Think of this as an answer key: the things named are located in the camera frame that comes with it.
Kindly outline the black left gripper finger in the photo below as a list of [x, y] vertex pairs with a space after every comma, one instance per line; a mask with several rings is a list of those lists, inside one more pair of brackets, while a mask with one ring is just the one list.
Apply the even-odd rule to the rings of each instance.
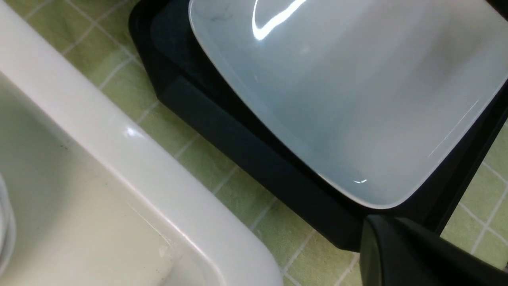
[[363, 286], [508, 284], [506, 272], [406, 218], [365, 218], [359, 266]]

